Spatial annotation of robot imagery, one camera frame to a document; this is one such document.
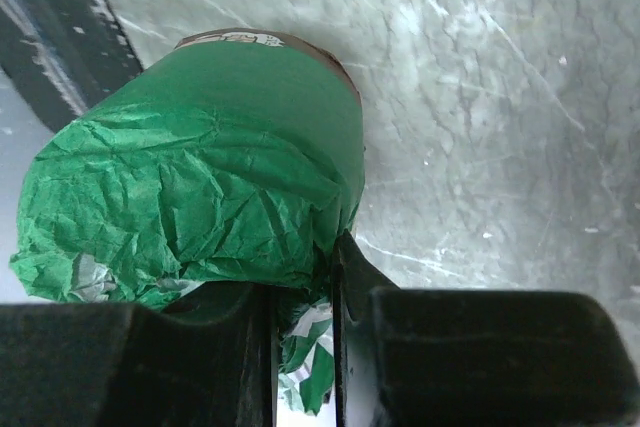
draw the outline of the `gray marble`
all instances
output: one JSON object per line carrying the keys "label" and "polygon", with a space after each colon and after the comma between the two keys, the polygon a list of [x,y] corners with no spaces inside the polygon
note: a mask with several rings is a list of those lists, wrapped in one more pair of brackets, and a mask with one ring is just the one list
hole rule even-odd
{"label": "gray marble", "polygon": [[640,362],[640,2],[110,0],[145,65],[246,26],[362,91],[357,239],[402,286],[595,296]]}

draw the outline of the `wrapped object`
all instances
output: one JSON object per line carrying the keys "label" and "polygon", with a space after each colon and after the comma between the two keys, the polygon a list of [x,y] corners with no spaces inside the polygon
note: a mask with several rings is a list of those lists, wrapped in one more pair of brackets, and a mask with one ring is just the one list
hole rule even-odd
{"label": "wrapped object", "polygon": [[[327,260],[363,187],[360,100],[335,60],[284,34],[202,34],[36,157],[11,266],[32,295],[158,309],[206,281],[289,287],[292,372],[330,325],[302,311],[328,302]],[[303,381],[305,410],[322,386]]]}

